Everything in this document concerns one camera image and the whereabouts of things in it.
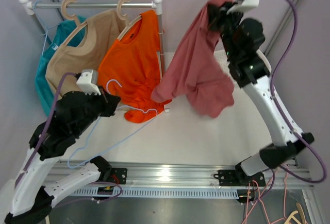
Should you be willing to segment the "pink t shirt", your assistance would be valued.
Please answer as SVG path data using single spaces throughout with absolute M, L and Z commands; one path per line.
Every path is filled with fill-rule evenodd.
M 234 83 L 214 57 L 220 39 L 208 29 L 209 4 L 221 6 L 232 0 L 209 0 L 194 18 L 180 41 L 172 61 L 151 99 L 161 103 L 185 95 L 199 115 L 211 118 L 234 104 Z

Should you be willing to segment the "light blue wire hanger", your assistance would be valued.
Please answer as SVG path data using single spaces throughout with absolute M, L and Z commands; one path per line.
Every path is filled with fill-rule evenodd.
M 132 123 L 125 119 L 127 111 L 134 110 L 141 114 L 150 114 L 151 119 L 142 123 Z M 158 115 L 156 108 L 141 109 L 123 103 L 119 103 L 112 117 L 100 117 L 92 123 L 85 134 L 78 140 L 78 144 L 71 149 L 68 155 L 66 166 L 69 169 L 76 169 L 89 162 L 97 156 L 107 155 L 111 150 L 131 138 L 151 123 Z

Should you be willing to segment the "orange t shirt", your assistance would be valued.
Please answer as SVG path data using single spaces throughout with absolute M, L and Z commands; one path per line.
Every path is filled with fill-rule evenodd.
M 121 39 L 114 41 L 97 70 L 98 84 L 132 107 L 124 117 L 133 123 L 148 121 L 169 103 L 151 99 L 153 89 L 160 83 L 157 15 L 148 10 L 141 16 Z

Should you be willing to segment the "teal t shirt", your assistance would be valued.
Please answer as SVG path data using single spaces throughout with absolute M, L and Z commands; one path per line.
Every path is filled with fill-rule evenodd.
M 65 20 L 60 22 L 56 28 L 55 36 L 52 41 L 48 42 L 47 48 L 45 47 L 46 42 L 44 42 L 43 51 L 40 56 L 39 65 L 35 76 L 36 91 L 46 116 L 49 115 L 54 100 L 54 94 L 46 79 L 47 66 L 59 45 L 76 28 L 76 24 L 74 21 Z

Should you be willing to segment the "beige t shirt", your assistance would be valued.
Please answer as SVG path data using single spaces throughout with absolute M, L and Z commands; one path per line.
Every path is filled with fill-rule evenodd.
M 97 70 L 114 41 L 125 28 L 115 10 L 106 10 L 86 19 L 87 40 L 76 46 L 60 45 L 51 58 L 46 79 L 53 93 L 56 93 L 64 73 L 80 73 L 83 70 Z

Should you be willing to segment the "beige wooden hanger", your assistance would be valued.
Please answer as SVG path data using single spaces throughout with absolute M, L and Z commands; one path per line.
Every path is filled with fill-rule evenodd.
M 119 34 L 117 37 L 118 40 L 121 40 L 127 32 L 130 31 L 130 29 L 142 19 L 142 15 L 138 15 L 134 20 L 130 21 L 128 18 L 128 14 L 123 14 L 122 13 L 122 7 L 124 3 L 128 3 L 130 0 L 119 0 L 117 7 L 116 7 L 116 12 L 119 17 L 119 19 L 123 20 L 125 22 L 125 28 L 122 30 L 122 32 Z
M 75 38 L 81 31 L 85 32 L 84 38 L 82 42 L 87 40 L 87 33 L 88 33 L 88 24 L 87 21 L 81 22 L 76 14 L 68 14 L 67 8 L 69 4 L 76 3 L 77 0 L 63 0 L 61 3 L 61 13 L 69 21 L 74 21 L 76 28 L 68 35 L 68 37 L 64 40 L 62 45 L 68 46 L 70 41 Z

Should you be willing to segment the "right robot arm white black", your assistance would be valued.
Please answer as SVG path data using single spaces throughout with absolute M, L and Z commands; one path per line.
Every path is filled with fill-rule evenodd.
M 230 75 L 254 103 L 271 136 L 271 144 L 235 166 L 236 182 L 247 185 L 257 173 L 276 169 L 310 147 L 315 138 L 294 123 L 275 96 L 270 71 L 257 53 L 265 41 L 262 23 L 244 19 L 242 12 L 230 12 L 232 7 L 232 2 L 207 5 L 208 30 L 219 32 Z

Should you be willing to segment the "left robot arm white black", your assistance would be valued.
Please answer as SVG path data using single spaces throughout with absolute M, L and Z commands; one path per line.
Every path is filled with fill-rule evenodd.
M 34 131 L 26 156 L 28 168 L 1 190 L 1 223 L 39 223 L 66 196 L 94 182 L 111 181 L 112 166 L 96 156 L 66 178 L 45 184 L 52 167 L 99 117 L 114 115 L 120 97 L 71 91 L 56 102 L 49 122 Z

